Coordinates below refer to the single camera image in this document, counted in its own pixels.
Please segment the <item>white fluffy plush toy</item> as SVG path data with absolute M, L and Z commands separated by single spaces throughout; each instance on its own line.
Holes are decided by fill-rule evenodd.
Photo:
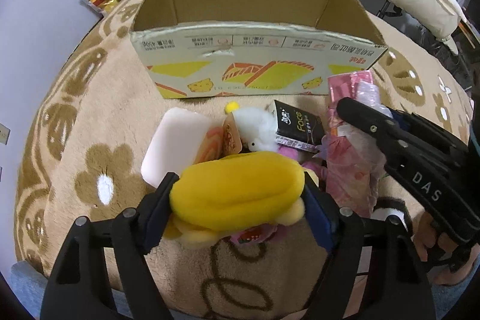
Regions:
M 277 152 L 277 122 L 272 113 L 259 107 L 240 107 L 230 101 L 224 108 L 227 115 L 233 115 L 242 145 L 250 152 Z

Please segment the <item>yellow plush duck toy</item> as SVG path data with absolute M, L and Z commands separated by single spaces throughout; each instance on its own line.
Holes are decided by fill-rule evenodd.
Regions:
M 291 226 L 305 213 L 307 172 L 274 152 L 234 154 L 185 168 L 172 186 L 164 237 L 204 248 L 266 223 Z

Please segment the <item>open cardboard box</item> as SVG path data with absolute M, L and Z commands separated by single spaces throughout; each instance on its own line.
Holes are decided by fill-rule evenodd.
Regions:
M 358 0 L 144 0 L 130 40 L 173 99 L 326 95 L 388 49 Z

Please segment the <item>pink plastic tissue pack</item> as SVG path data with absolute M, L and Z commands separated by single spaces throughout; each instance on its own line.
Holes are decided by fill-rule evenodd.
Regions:
M 349 97 L 391 117 L 381 104 L 379 88 L 370 71 L 354 71 L 328 78 L 329 132 L 322 139 L 321 156 L 326 159 L 326 192 L 337 204 L 368 218 L 378 197 L 378 181 L 385 174 L 385 157 L 374 138 L 338 117 L 338 102 Z

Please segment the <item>white wall outlet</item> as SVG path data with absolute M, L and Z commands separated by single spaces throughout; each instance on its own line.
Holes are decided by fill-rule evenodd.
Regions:
M 3 124 L 0 124 L 0 143 L 6 145 L 10 136 L 11 130 Z

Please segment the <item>black tissue pack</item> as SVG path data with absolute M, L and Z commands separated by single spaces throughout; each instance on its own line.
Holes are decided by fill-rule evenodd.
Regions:
M 275 141 L 279 145 L 311 154 L 318 151 L 326 134 L 318 116 L 278 100 L 273 101 L 270 111 L 276 120 Z

